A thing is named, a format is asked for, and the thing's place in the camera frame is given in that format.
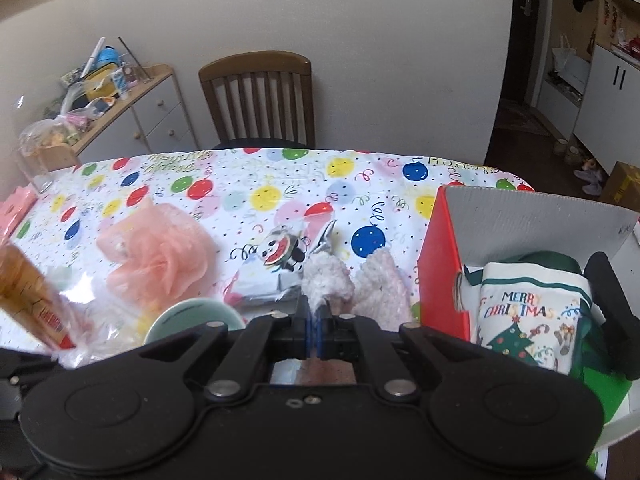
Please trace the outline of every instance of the floor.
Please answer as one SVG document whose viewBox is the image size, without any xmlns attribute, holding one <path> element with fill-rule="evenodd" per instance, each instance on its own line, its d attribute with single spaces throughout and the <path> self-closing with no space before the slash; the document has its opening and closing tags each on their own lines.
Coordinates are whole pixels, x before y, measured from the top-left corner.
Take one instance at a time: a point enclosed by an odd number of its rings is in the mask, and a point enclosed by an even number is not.
<svg viewBox="0 0 640 480">
<path fill-rule="evenodd" d="M 530 114 L 540 131 L 534 133 L 530 121 L 526 127 L 521 127 L 521 121 L 510 121 L 504 109 L 501 103 L 484 163 L 516 174 L 536 191 L 593 199 L 582 191 L 586 183 L 574 175 L 577 168 L 553 154 L 555 138 Z"/>
</svg>

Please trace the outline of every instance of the cardboard box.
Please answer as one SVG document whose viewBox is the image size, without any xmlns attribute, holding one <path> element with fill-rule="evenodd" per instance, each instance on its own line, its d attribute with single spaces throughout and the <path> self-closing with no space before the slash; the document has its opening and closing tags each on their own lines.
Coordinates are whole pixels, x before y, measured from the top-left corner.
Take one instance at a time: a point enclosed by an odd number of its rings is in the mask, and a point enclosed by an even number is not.
<svg viewBox="0 0 640 480">
<path fill-rule="evenodd" d="M 470 340 L 468 312 L 456 309 L 462 265 L 483 267 L 518 254 L 553 250 L 582 269 L 604 252 L 635 316 L 640 317 L 640 246 L 632 235 L 638 214 L 605 203 L 535 192 L 442 186 L 418 259 L 420 320 Z M 640 430 L 640 381 L 634 382 L 596 449 Z"/>
<path fill-rule="evenodd" d="M 640 170 L 630 164 L 616 162 L 602 190 L 600 202 L 640 212 Z"/>
</svg>

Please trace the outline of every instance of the yellow balloon print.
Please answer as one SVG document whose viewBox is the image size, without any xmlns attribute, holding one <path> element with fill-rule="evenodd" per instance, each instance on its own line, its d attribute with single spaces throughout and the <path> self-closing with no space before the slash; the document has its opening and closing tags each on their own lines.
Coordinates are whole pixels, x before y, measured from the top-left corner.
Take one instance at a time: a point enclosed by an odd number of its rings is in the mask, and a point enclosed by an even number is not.
<svg viewBox="0 0 640 480">
<path fill-rule="evenodd" d="M 111 216 L 118 209 L 120 209 L 120 204 L 122 204 L 122 200 L 120 200 L 119 198 L 117 198 L 116 200 L 111 200 L 111 202 L 109 202 L 102 210 L 102 216 Z"/>
<path fill-rule="evenodd" d="M 251 193 L 249 200 L 254 209 L 269 211 L 278 205 L 282 193 L 277 187 L 262 186 Z"/>
<path fill-rule="evenodd" d="M 350 174 L 354 167 L 355 163 L 352 159 L 336 156 L 329 161 L 326 167 L 326 174 L 334 177 L 343 177 Z"/>
<path fill-rule="evenodd" d="M 94 176 L 91 179 L 91 182 L 89 182 L 89 185 L 86 188 L 89 189 L 89 190 L 95 189 L 98 186 L 100 186 L 100 184 L 102 184 L 103 180 L 104 180 L 104 175 Z"/>
<path fill-rule="evenodd" d="M 64 195 L 57 195 L 54 199 L 53 202 L 51 202 L 51 212 L 55 213 L 58 209 L 60 209 L 63 205 L 63 203 L 65 203 L 65 196 Z"/>
<path fill-rule="evenodd" d="M 422 216 L 427 220 L 431 219 L 431 211 L 433 211 L 433 203 L 436 201 L 436 197 L 423 195 L 415 199 L 415 208 Z"/>
</svg>

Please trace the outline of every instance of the table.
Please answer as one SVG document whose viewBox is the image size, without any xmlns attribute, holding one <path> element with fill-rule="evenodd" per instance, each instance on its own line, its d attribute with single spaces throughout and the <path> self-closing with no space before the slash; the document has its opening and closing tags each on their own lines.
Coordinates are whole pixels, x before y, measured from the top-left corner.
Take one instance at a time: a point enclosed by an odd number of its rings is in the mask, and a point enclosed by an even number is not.
<svg viewBox="0 0 640 480">
<path fill-rule="evenodd" d="M 355 271 L 384 244 L 417 311 L 416 263 L 442 184 L 530 190 L 513 174 L 432 156 L 292 148 L 143 155 L 59 170 L 12 239 L 43 272 L 74 266 L 105 279 L 116 265 L 97 249 L 98 233 L 145 196 L 169 202 L 217 245 L 217 280 L 202 294 L 221 299 L 242 264 L 234 249 L 305 213 L 332 210 L 334 254 Z M 0 346 L 44 349 L 2 311 Z"/>
</svg>

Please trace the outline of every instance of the doorway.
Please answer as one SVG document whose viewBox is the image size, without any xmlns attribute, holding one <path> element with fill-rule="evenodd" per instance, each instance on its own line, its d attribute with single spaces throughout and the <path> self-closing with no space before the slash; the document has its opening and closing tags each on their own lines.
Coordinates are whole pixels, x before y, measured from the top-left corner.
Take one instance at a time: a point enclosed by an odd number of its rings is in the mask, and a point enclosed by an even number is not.
<svg viewBox="0 0 640 480">
<path fill-rule="evenodd" d="M 524 102 L 533 59 L 539 9 L 540 0 L 513 0 L 501 99 L 518 104 Z"/>
</svg>

